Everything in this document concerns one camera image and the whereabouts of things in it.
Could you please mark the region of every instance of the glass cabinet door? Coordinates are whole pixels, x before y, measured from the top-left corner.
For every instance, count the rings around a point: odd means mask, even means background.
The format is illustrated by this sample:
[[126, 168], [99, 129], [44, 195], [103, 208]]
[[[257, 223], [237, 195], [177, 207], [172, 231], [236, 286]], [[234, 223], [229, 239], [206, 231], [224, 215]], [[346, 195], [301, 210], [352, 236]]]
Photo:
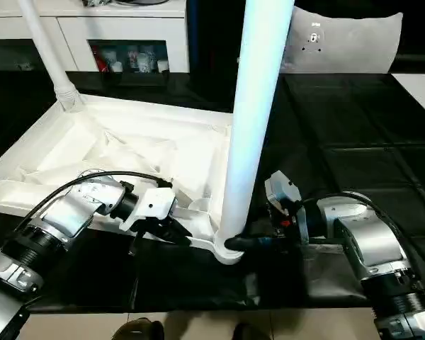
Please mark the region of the glass cabinet door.
[[100, 72], [162, 73], [169, 71], [163, 40], [88, 40]]
[[83, 72], [189, 72], [184, 18], [58, 18]]
[[0, 71], [42, 71], [43, 61], [31, 39], [0, 40]]

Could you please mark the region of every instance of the bottle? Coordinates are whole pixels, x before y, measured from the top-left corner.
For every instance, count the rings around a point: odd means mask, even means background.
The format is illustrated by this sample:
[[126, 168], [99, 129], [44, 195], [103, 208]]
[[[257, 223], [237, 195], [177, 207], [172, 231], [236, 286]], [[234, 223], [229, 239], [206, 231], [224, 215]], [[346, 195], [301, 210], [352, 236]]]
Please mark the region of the bottle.
[[129, 60], [129, 67], [133, 72], [139, 72], [139, 65], [137, 63], [137, 57], [139, 55], [137, 46], [131, 45], [127, 48], [127, 58]]

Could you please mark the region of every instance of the beige floor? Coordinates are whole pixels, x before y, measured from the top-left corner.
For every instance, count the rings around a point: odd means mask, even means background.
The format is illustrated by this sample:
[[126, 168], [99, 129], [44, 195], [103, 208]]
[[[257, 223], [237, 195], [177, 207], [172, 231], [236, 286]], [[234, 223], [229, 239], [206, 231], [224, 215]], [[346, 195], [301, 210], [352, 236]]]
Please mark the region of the beige floor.
[[230, 340], [239, 322], [254, 325], [273, 340], [377, 340], [371, 310], [320, 309], [255, 312], [171, 312], [151, 314], [34, 315], [19, 340], [109, 340], [119, 326], [147, 317], [164, 324], [166, 340]]

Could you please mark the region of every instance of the red component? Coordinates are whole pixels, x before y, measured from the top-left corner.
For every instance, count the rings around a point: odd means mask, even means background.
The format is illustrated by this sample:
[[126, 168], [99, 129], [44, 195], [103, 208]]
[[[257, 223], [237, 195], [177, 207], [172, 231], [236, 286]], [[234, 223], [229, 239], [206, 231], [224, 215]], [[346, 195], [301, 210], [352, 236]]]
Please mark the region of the red component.
[[284, 220], [284, 221], [280, 222], [280, 225], [282, 227], [289, 227], [289, 226], [291, 226], [291, 221], [290, 220]]
[[108, 67], [106, 62], [99, 56], [98, 49], [96, 46], [92, 46], [91, 49], [93, 50], [93, 56], [96, 61], [96, 64], [98, 65], [99, 72], [108, 72]]

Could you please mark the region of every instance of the white cabinet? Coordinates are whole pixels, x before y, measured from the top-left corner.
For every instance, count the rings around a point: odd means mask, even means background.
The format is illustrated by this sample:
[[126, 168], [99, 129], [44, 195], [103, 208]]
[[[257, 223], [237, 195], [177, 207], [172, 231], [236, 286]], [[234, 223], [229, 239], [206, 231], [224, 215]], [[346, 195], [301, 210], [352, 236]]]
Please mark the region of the white cabinet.
[[[64, 40], [63, 33], [56, 18], [43, 18], [42, 22], [54, 47], [67, 71], [76, 71], [77, 66]], [[36, 47], [31, 40], [31, 33], [23, 18], [0, 18], [0, 71], [19, 69], [41, 69], [43, 64]]]
[[98, 71], [92, 48], [99, 54], [112, 50], [114, 59], [130, 70], [129, 53], [148, 46], [158, 60], [168, 58], [170, 72], [189, 71], [184, 18], [73, 17], [58, 22], [79, 71]]
[[[33, 1], [67, 71], [98, 71], [98, 64], [113, 69], [112, 61], [124, 72], [141, 72], [139, 56], [141, 66], [148, 59], [151, 72], [157, 62], [168, 62], [170, 72], [189, 72], [186, 0], [93, 8], [81, 0]], [[17, 0], [0, 0], [0, 69], [25, 64], [42, 67]]]

